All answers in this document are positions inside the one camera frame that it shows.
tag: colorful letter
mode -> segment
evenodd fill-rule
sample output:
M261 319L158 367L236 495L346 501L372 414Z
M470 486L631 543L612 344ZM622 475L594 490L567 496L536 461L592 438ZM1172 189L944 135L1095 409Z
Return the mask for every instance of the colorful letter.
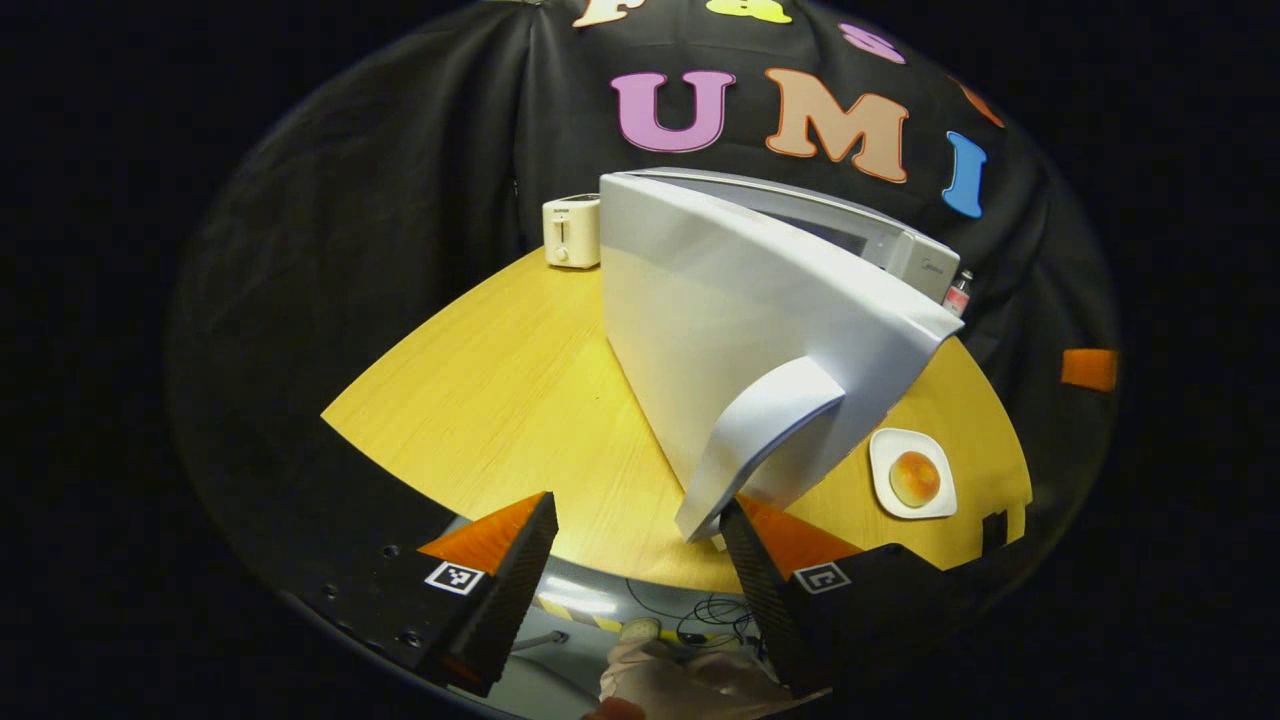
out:
M764 74L778 83L782 95L778 132L765 141L769 150L782 155L813 158L818 149L809 142L812 123L832 163L844 160L861 138L863 147L854 155L855 168L890 182L906 182L906 169L902 168L902 122L909 115L906 108L888 97L868 92L845 111L827 86L809 73L769 68Z
M573 27L598 26L600 23L621 20L627 14L620 10L618 5L626 5L635 10L640 5L644 5L644 0L586 0L586 10L581 18L573 20Z
M956 85L960 86L960 90L964 91L964 96L966 99L969 99L969 104L973 105L975 110L978 110L979 113L982 113L988 120L996 123L996 127L1001 127L1001 128L1005 127L1005 120L1001 120L1000 118L997 118L996 114L991 111L991 108L987 105L987 102L982 97L978 97L973 91L970 91L968 87L965 87L964 83L961 83L956 78L954 78L951 76L947 76L947 77L951 78L951 82L954 82L954 83L956 83Z
M710 0L707 9L721 15L753 17L767 23L791 22L791 18L782 12L782 5L774 0Z
M942 191L942 200L961 215L980 218L978 190L982 187L982 165L987 161L987 152L959 132L948 131L947 140L956 152L951 187Z
M716 142L724 129L724 88L736 78L714 70L685 73L694 86L694 124L673 131L658 124L658 88L667 83L662 73L635 73L613 78L618 91L618 122L632 145L655 152L690 152Z
M881 58L897 63L899 65L906 64L906 58L895 50L893 45L883 37L849 23L840 23L840 29L845 31L845 40L852 42L854 47L860 47L872 55L879 55Z

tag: black cable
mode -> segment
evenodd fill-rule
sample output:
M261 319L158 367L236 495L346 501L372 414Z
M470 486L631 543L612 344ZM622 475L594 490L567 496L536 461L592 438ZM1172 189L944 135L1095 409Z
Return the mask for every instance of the black cable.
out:
M718 643L714 643L714 644L698 644L698 643L686 642L684 639L684 637L682 637L684 633L681 633L681 628L684 628L685 623L690 618L694 618L694 619L696 619L696 620L699 620L699 621L701 621L701 623L704 623L707 625L728 625L728 626L731 626L733 629L733 635L737 637L737 642L741 643L741 644L744 644L744 646L746 644L746 638L742 637L742 628L745 628L746 624L751 621L751 611L750 611L750 607L746 603L736 601L736 600L731 600L731 598L727 598L727 597L716 597L716 593L710 593L710 594L707 596L705 600L698 601L694 605L694 609L690 612L686 612L684 616L671 615L671 614L667 614L667 612L662 612L660 610L654 610L653 607L649 607L648 605L645 605L640 600L640 597L636 594L635 588L631 587L631 578L623 578L623 580L627 584L627 592L631 593L631 600L636 601L636 605L639 605L640 607L644 607L645 610L648 610L649 612L653 612L654 615L660 615L663 618L671 618L672 620L678 620L676 623L676 637L680 638L681 643L684 643L686 646L690 646L690 647L704 647L704 648L707 648L707 647L719 647L722 644L728 644L728 637L726 637L723 641L721 641ZM746 610L746 612L744 612L742 615L739 615L737 618L733 618L732 620L728 619L728 615L727 615L728 612L742 611L742 610Z

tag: small bottle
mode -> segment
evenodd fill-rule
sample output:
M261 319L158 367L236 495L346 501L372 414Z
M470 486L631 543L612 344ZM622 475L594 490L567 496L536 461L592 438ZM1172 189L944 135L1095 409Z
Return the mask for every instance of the small bottle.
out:
M964 309L969 306L969 291L972 287L973 273L969 270L960 273L960 278L947 288L947 296L942 301L942 306L950 310L956 318L964 315Z

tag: purple letter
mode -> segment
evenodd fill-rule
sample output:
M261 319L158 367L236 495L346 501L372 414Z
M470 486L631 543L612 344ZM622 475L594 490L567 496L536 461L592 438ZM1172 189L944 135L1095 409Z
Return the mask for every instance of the purple letter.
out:
M694 86L694 124L678 131L658 124L658 88L666 85L667 76L635 73L613 78L609 85L618 91L622 137L655 152L690 152L716 142L724 129L724 88L735 78L714 70L694 70L684 78Z
M895 50L893 45L883 37L849 23L840 23L840 29L845 31L845 40L851 42L854 47L861 47L872 55L879 55L899 65L906 64L906 58Z

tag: pink letter u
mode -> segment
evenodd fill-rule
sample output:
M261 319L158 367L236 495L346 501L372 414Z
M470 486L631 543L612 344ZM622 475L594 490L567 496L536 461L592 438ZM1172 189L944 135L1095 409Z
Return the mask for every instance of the pink letter u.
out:
M684 79L694 86L694 124L667 129L658 124L658 88L667 83L667 76L634 73L613 78L609 85L618 91L622 137L655 152L690 152L716 142L724 129L724 88L733 85L733 76L692 70Z

